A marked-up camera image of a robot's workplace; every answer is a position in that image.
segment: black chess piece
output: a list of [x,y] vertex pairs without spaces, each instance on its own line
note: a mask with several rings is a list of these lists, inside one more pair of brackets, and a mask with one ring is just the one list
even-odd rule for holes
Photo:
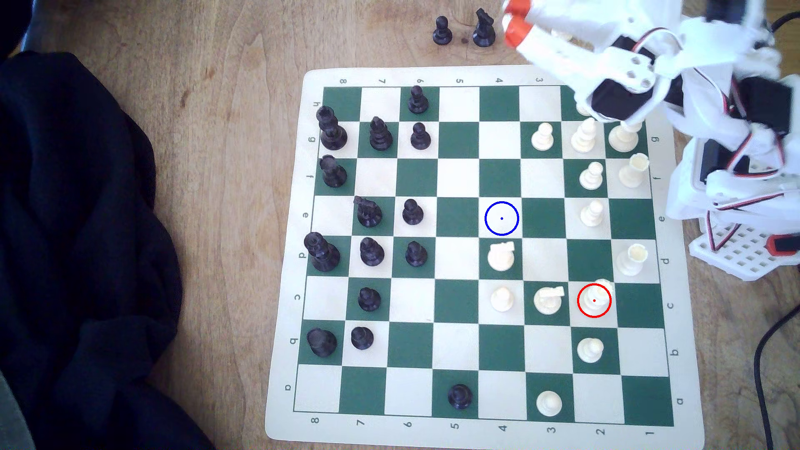
[[339,125],[330,106],[320,106],[317,110],[319,129],[322,130],[322,145],[328,150],[338,150],[347,143],[347,131]]
[[319,168],[322,169],[322,181],[330,187],[340,187],[347,181],[347,171],[339,166],[332,155],[323,156],[319,160]]
[[411,96],[408,98],[408,110],[414,114],[422,114],[428,110],[428,98],[422,93],[420,86],[411,87]]
[[306,340],[308,341],[308,346],[311,347],[311,351],[321,358],[326,358],[336,352],[336,336],[330,331],[312,328],[306,334]]
[[339,249],[335,245],[325,240],[322,235],[316,231],[306,235],[303,244],[308,250],[308,255],[311,258],[311,265],[320,272],[328,272],[334,270],[339,264]]
[[370,122],[370,145],[372,148],[383,151],[392,147],[393,142],[392,132],[389,131],[386,123],[377,116],[373,117]]
[[417,241],[408,243],[406,249],[406,262],[412,267],[420,267],[428,260],[428,250]]
[[436,18],[436,30],[434,30],[434,42],[440,46],[446,46],[453,40],[453,32],[447,28],[447,18],[439,16]]
[[422,122],[415,123],[412,128],[411,146],[417,150],[425,150],[430,146],[430,134],[425,131]]
[[488,47],[494,44],[494,19],[483,10],[475,11],[478,15],[478,26],[472,33],[472,40],[479,47]]
[[358,205],[355,216],[358,223],[367,228],[376,227],[383,219],[383,211],[376,202],[359,196],[353,197],[353,203]]
[[417,200],[408,199],[402,206],[402,219],[409,225],[420,223],[424,214],[422,207],[417,205]]

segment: black pawn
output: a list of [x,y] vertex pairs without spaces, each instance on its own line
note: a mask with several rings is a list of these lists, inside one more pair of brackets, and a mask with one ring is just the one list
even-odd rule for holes
[[350,332],[350,342],[353,343],[353,347],[356,347],[358,350],[366,350],[371,347],[372,341],[374,340],[375,336],[367,327],[356,327]]
[[330,331],[312,328],[306,334],[306,340],[316,356],[325,358],[336,351],[336,336]]
[[439,16],[436,18],[436,30],[434,30],[434,42],[440,46],[446,46],[453,40],[453,32],[447,28],[447,18]]
[[425,125],[421,122],[414,124],[411,133],[411,146],[417,150],[425,150],[430,146],[430,134],[425,131]]
[[447,392],[447,401],[456,409],[467,409],[472,404],[472,391],[463,384],[456,384]]
[[478,15],[478,26],[472,33],[472,40],[479,47],[488,47],[494,44],[494,19],[483,10],[483,8],[475,11]]
[[331,155],[325,155],[319,160],[319,168],[322,169],[322,181],[330,187],[340,187],[347,181],[347,171]]
[[303,244],[311,257],[311,265],[318,271],[332,271],[339,264],[339,249],[316,231],[307,234]]
[[428,250],[417,241],[408,243],[406,249],[406,262],[412,267],[420,267],[428,260]]
[[381,118],[373,117],[372,122],[370,122],[370,145],[372,148],[383,151],[392,147],[393,142],[394,138],[392,137],[392,132],[389,131],[389,127],[386,126]]
[[322,145],[328,150],[338,150],[347,143],[347,131],[339,125],[330,106],[320,106],[317,110],[319,129],[322,130]]
[[422,221],[424,216],[422,207],[417,205],[414,199],[408,199],[402,206],[402,219],[409,225],[416,225]]

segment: captured black pawn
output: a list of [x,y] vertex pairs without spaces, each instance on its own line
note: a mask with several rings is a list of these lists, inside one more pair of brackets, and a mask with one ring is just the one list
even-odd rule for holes
[[325,358],[336,352],[336,336],[330,331],[321,328],[312,328],[306,334],[308,346],[316,356]]
[[319,129],[322,130],[322,145],[328,150],[338,150],[347,143],[347,131],[339,125],[330,106],[320,106],[317,110]]
[[475,11],[478,15],[478,26],[472,33],[472,40],[479,47],[488,47],[494,44],[494,19],[483,10]]
[[330,187],[340,187],[347,181],[347,171],[331,155],[325,155],[319,160],[319,168],[322,169],[322,181]]
[[386,150],[392,147],[393,142],[392,132],[389,131],[389,127],[386,126],[383,119],[377,116],[373,117],[372,122],[370,122],[370,145],[372,148]]
[[308,255],[311,258],[311,265],[320,272],[328,272],[334,270],[339,264],[339,249],[335,245],[329,243],[316,231],[306,235],[303,244],[308,250]]
[[453,40],[453,32],[447,28],[447,18],[439,16],[436,18],[436,30],[434,30],[434,42],[440,46],[446,46]]

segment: white square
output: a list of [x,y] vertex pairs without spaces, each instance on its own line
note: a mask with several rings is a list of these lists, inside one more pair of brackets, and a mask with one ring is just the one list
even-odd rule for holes
[[520,159],[519,122],[480,122],[478,157],[481,159]]
[[400,120],[400,88],[399,87],[363,87],[361,88],[362,122],[371,122],[374,116],[383,122]]
[[362,197],[394,197],[397,191],[396,158],[359,158],[355,170],[355,194]]
[[478,324],[434,323],[433,368],[478,370]]
[[572,373],[571,328],[526,325],[525,372]]
[[525,372],[478,372],[478,417],[481,419],[526,420],[528,406]]
[[307,277],[304,305],[304,319],[344,320],[347,314],[347,277]]
[[294,410],[339,412],[342,366],[299,364],[294,389]]
[[[508,311],[500,312],[492,307],[492,292],[507,287],[514,295],[514,304]],[[520,279],[481,279],[478,281],[478,323],[487,325],[524,325],[525,289]]]
[[561,87],[520,86],[519,119],[523,122],[561,122]]
[[522,159],[520,160],[520,172],[523,198],[561,199],[564,197],[564,161],[562,159]]
[[661,328],[618,328],[619,373],[631,376],[669,376],[666,341]]
[[522,238],[522,279],[567,281],[566,239]]
[[433,369],[386,368],[384,414],[430,416],[434,390]]
[[479,122],[480,88],[440,87],[439,122]]
[[435,279],[393,278],[389,320],[392,322],[432,323],[434,321],[435,293]]
[[439,159],[436,195],[478,197],[480,170],[479,159]]
[[436,238],[436,279],[478,279],[478,238]]
[[572,375],[575,421],[624,424],[622,377],[619,375]]

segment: black cable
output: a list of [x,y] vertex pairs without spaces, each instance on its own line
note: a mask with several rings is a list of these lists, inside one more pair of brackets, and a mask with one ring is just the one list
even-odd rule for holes
[[761,420],[764,422],[764,436],[766,437],[767,450],[773,450],[772,430],[770,428],[770,415],[766,411],[766,401],[764,400],[764,388],[761,385],[761,353],[764,350],[766,341],[770,340],[772,335],[775,334],[775,332],[780,327],[782,327],[784,323],[789,322],[799,312],[800,312],[800,304],[794,307],[793,310],[789,311],[788,314],[784,315],[778,322],[775,322],[775,325],[773,325],[769,330],[767,330],[767,332],[764,334],[764,337],[761,338],[761,341],[755,348],[755,356],[753,356],[753,378],[755,378],[755,393],[758,396],[758,406],[761,408]]

